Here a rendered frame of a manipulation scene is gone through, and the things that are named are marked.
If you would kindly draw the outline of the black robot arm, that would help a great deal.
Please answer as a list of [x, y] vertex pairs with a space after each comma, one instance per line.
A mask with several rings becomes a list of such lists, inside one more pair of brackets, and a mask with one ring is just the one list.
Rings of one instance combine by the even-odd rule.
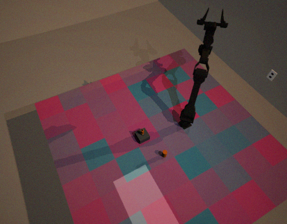
[[[213, 34], [216, 31], [216, 22], [208, 22], [208, 24], [205, 24], [204, 30], [207, 30], [207, 33], [212, 32]], [[213, 36], [210, 35], [204, 35], [203, 39], [203, 45], [199, 45], [199, 55], [201, 55], [199, 62], [195, 65], [194, 73], [193, 73], [193, 81], [194, 85], [192, 88], [192, 92], [190, 94], [189, 102], [185, 105], [185, 108], [181, 111], [180, 114], [180, 125], [183, 129], [186, 129], [191, 126], [191, 123], [194, 121], [195, 117], [195, 101], [197, 98], [198, 91], [200, 89], [201, 84], [205, 81], [208, 75], [209, 71], [209, 65], [208, 65], [208, 56], [211, 53], [211, 50], [213, 49], [214, 39]], [[196, 67], [199, 65], [199, 63], [206, 64], [206, 69], [201, 69]]]

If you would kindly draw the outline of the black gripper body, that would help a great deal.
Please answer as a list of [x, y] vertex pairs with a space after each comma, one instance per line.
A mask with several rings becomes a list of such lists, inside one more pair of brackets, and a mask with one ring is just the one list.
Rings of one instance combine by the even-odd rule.
[[[208, 22], [206, 22], [205, 20], [202, 20], [202, 19], [201, 20], [197, 20], [197, 25], [203, 25], [203, 24], [208, 24]], [[227, 28], [228, 23], [221, 22], [221, 23], [216, 23], [216, 25], [220, 26], [220, 27], [223, 27], [223, 28]], [[207, 33], [207, 30], [206, 30], [205, 35], [214, 36], [214, 34], [212, 32]]]

